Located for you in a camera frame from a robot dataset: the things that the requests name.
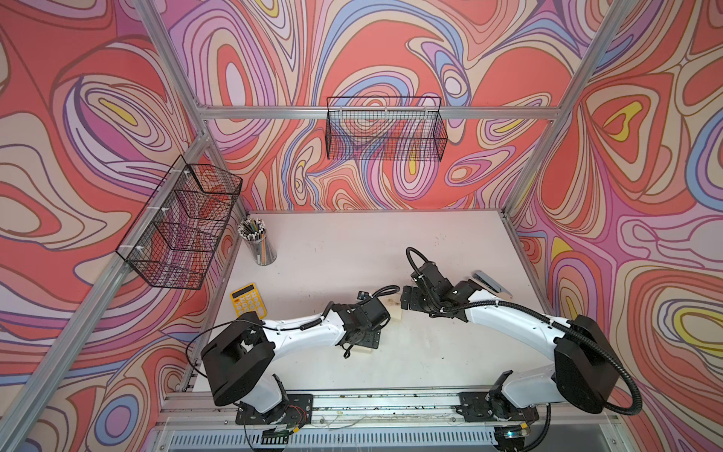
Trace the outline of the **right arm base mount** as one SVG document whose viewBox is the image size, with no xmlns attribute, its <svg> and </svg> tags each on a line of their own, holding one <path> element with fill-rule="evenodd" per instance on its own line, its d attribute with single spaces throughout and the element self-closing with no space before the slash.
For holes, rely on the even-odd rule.
<svg viewBox="0 0 723 452">
<path fill-rule="evenodd" d="M 455 412 L 466 422 L 534 423 L 540 419 L 535 407 L 517 408 L 501 393 L 462 392 Z"/>
</svg>

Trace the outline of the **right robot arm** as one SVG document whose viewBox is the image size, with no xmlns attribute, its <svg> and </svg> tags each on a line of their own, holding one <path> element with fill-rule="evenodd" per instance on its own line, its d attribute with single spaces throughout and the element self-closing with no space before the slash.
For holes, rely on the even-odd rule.
<svg viewBox="0 0 723 452">
<path fill-rule="evenodd" d="M 501 375 L 496 393 L 509 406 L 567 402 L 588 414 L 642 411 L 638 385 L 592 318 L 547 316 L 500 298 L 475 279 L 451 284 L 431 261 L 413 265 L 410 278 L 412 286 L 402 292 L 403 309 L 491 328 L 548 359 L 548 365 Z"/>
</svg>

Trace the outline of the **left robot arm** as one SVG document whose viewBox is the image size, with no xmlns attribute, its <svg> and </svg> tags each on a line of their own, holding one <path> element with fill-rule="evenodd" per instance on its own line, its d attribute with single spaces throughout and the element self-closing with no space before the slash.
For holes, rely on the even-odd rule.
<svg viewBox="0 0 723 452">
<path fill-rule="evenodd" d="M 291 409 L 281 379 L 270 365 L 311 348 L 376 350 L 381 331 L 392 316 L 382 299 L 400 292 L 391 284 L 369 294 L 361 291 L 351 304 L 331 302 L 324 311 L 305 318 L 265 320 L 254 312 L 218 325 L 220 332 L 201 350 L 203 376 L 214 404 L 254 410 L 273 423 Z"/>
</svg>

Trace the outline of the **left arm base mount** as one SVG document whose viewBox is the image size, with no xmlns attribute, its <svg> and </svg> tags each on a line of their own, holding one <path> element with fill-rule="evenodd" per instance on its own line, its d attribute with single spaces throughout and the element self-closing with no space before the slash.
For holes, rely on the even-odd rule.
<svg viewBox="0 0 723 452">
<path fill-rule="evenodd" d="M 281 403 L 265 414 L 240 402 L 235 423 L 239 426 L 286 426 L 303 427 L 312 421 L 314 396 L 308 393 L 288 395 Z"/>
</svg>

